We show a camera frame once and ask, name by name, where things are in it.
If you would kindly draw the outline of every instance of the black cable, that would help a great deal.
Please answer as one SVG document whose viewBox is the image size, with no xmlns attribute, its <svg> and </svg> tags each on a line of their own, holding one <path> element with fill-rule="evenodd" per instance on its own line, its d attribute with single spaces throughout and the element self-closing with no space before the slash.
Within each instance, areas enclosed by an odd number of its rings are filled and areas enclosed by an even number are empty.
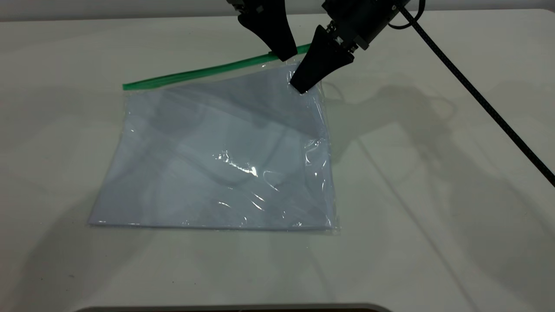
<svg viewBox="0 0 555 312">
<path fill-rule="evenodd" d="M 428 36 L 428 34 L 420 27 L 415 18 L 397 1 L 399 12 L 405 16 L 409 24 L 411 24 L 416 32 L 424 39 L 426 44 L 447 66 L 447 68 L 457 77 L 463 86 L 472 94 L 474 99 L 487 111 L 487 113 L 497 122 L 497 124 L 507 133 L 518 148 L 528 157 L 528 159 L 538 168 L 544 177 L 555 187 L 555 175 L 547 166 L 534 154 L 534 152 L 526 145 L 526 143 L 518 136 L 518 134 L 507 124 L 507 122 L 497 113 L 497 111 L 489 104 L 489 102 L 480 94 L 480 92 L 468 81 L 468 79 L 458 70 L 458 68 L 449 60 L 449 58 L 440 50 L 436 43 Z"/>
<path fill-rule="evenodd" d="M 414 20 L 415 20 L 416 22 L 420 19 L 420 17 L 421 17 L 422 14 L 424 13 L 424 9 L 425 9 L 425 8 L 426 8 L 426 0 L 420 0 L 420 1 L 418 2 L 418 13 L 416 13 L 416 17 L 414 18 Z M 412 22 L 409 22 L 408 24 L 403 25 L 403 26 L 395 26 L 395 25 L 391 25 L 391 24 L 388 24 L 388 25 L 389 25 L 389 27 L 391 27 L 391 28 L 393 28 L 393 29 L 405 29 L 405 28 L 411 27 L 411 26 L 412 26 Z"/>
</svg>

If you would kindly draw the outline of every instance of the white table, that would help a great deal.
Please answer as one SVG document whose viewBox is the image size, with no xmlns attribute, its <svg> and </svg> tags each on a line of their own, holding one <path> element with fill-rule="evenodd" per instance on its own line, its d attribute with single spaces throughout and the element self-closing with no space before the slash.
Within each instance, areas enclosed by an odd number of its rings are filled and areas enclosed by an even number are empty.
<svg viewBox="0 0 555 312">
<path fill-rule="evenodd" d="M 304 44 L 329 18 L 289 21 Z M 553 13 L 421 24 L 555 169 Z M 0 23 L 0 310 L 555 309 L 555 190 L 413 29 L 384 30 L 324 80 L 337 235 L 86 225 L 122 83 L 267 51 L 234 17 Z"/>
</svg>

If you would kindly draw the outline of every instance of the clear plastic bag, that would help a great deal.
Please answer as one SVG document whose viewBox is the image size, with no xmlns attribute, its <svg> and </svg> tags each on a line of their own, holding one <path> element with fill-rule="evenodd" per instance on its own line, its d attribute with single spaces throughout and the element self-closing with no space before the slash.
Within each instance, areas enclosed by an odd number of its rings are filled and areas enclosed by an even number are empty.
<svg viewBox="0 0 555 312">
<path fill-rule="evenodd" d="M 299 94 L 288 84 L 296 66 L 131 93 L 89 223 L 335 228 L 320 87 Z"/>
</svg>

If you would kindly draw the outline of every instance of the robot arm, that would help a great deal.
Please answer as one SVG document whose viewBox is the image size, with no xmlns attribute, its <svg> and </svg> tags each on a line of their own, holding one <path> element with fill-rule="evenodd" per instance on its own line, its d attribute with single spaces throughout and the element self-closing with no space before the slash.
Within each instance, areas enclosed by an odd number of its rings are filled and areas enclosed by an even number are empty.
<svg viewBox="0 0 555 312">
<path fill-rule="evenodd" d="M 285 0 L 227 0 L 240 12 L 239 22 L 260 37 L 282 60 L 297 54 L 285 15 Z M 409 0 L 401 0 L 406 5 Z M 326 0 L 322 7 L 331 17 L 318 26 L 306 57 L 291 79 L 300 93 L 336 69 L 353 62 L 352 53 L 366 50 L 372 40 L 398 14 L 397 0 Z"/>
</svg>

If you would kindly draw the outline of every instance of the green zip strip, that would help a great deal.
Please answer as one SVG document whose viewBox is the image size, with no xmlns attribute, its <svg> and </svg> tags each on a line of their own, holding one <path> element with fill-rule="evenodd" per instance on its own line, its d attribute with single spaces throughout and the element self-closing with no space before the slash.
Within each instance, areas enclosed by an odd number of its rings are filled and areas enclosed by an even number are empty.
<svg viewBox="0 0 555 312">
<path fill-rule="evenodd" d="M 303 46 L 297 47 L 298 54 L 304 54 L 309 50 L 310 43 L 304 44 Z M 262 64 L 266 62 L 271 62 L 279 59 L 274 52 L 269 52 L 268 54 L 251 57 L 248 59 L 243 59 L 242 61 L 237 61 L 229 64 L 208 67 L 203 69 L 197 69 L 195 71 L 171 74 L 167 76 L 161 76 L 151 79 L 145 79 L 137 82 L 126 83 L 123 85 L 124 91 L 129 90 L 147 90 L 160 88 L 168 84 L 183 82 L 191 79 L 202 78 L 206 76 L 212 76 L 220 73 L 225 73 L 229 71 L 234 71 L 236 69 L 245 68 L 252 65 Z"/>
</svg>

